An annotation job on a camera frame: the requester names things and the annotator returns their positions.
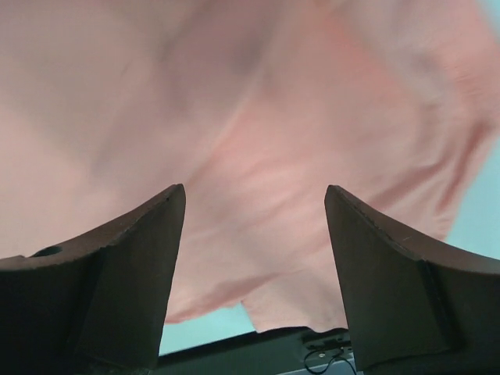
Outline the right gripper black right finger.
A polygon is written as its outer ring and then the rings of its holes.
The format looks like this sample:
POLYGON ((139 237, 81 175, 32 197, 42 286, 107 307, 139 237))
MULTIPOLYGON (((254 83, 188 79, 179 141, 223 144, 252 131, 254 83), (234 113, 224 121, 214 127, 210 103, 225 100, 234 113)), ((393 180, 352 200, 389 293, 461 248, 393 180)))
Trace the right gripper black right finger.
POLYGON ((497 259, 429 237, 338 186, 325 209, 359 370, 498 373, 497 259))

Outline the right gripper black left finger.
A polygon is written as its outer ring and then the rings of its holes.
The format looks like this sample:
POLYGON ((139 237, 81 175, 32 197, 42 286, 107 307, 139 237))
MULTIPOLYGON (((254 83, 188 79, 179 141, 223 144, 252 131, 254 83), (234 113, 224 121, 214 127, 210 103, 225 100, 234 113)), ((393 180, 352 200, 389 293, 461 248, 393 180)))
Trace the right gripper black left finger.
POLYGON ((136 209, 1 261, 4 374, 146 374, 159 346, 184 224, 175 184, 136 209))

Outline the salmon pink t shirt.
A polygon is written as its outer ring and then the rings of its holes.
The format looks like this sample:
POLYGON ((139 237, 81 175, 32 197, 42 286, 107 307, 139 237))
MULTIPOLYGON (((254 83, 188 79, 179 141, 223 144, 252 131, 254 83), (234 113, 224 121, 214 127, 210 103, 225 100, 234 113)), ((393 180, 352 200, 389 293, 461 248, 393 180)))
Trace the salmon pink t shirt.
POLYGON ((183 184, 167 323, 343 326, 327 187, 443 239, 498 132, 476 1, 1 4, 1 254, 183 184))

